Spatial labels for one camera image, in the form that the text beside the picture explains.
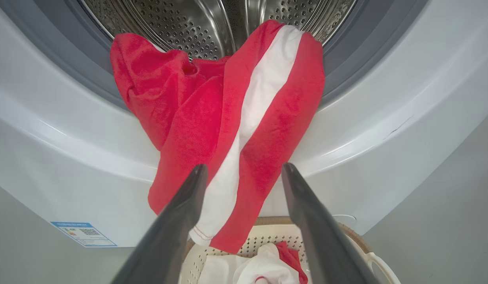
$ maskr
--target gray floor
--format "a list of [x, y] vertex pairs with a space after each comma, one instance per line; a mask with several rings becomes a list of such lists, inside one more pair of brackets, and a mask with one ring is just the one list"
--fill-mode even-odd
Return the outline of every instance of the gray floor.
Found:
[[403, 284], [488, 283], [488, 117], [364, 238]]
[[[403, 284], [488, 283], [488, 118], [364, 237]], [[83, 248], [0, 188], [0, 284], [105, 284], [131, 252]]]

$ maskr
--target blue and white sticker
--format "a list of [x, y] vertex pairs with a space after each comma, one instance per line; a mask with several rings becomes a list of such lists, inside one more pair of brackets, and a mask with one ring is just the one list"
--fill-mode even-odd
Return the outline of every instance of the blue and white sticker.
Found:
[[116, 247], [90, 223], [51, 222], [55, 227], [85, 247]]

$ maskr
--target washing machine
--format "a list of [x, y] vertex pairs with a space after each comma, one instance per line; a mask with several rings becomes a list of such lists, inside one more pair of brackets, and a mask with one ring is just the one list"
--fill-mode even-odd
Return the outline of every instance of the washing machine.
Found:
[[[95, 232], [84, 246], [135, 246], [161, 153], [117, 91], [113, 36], [217, 60], [268, 19], [323, 43], [291, 162], [358, 234], [488, 115], [488, 0], [0, 0], [0, 186], [69, 237]], [[280, 181], [260, 215], [288, 215]]]

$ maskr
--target stainless steel drum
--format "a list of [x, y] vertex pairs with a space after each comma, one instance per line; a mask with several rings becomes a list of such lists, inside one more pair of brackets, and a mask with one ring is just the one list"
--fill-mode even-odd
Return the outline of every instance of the stainless steel drum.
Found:
[[80, 0], [110, 38], [134, 32], [163, 50], [216, 60], [232, 55], [261, 23], [274, 19], [325, 44], [356, 0]]

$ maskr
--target laundry basket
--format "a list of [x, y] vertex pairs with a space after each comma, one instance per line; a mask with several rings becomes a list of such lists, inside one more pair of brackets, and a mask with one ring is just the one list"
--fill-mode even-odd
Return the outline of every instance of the laundry basket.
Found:
[[[376, 274], [375, 267], [378, 267], [390, 284], [400, 284], [397, 276], [390, 267], [378, 256], [376, 256], [365, 241], [347, 226], [340, 224], [344, 233], [350, 240], [350, 243], [356, 248], [356, 251], [363, 258], [365, 263]], [[251, 229], [246, 243], [240, 248], [237, 255], [243, 257], [253, 257], [256, 255], [258, 248], [267, 243], [280, 243], [286, 241], [289, 249], [298, 250], [300, 264], [305, 271], [309, 283], [311, 273], [309, 271], [309, 262], [305, 253], [304, 241], [300, 229], [295, 226], [289, 217], [264, 217], [258, 218], [255, 226]], [[216, 250], [212, 247], [195, 245], [191, 240], [186, 246], [186, 256], [181, 267], [180, 284], [197, 284], [200, 273], [204, 268], [206, 257], [208, 255], [228, 255], [222, 250]]]

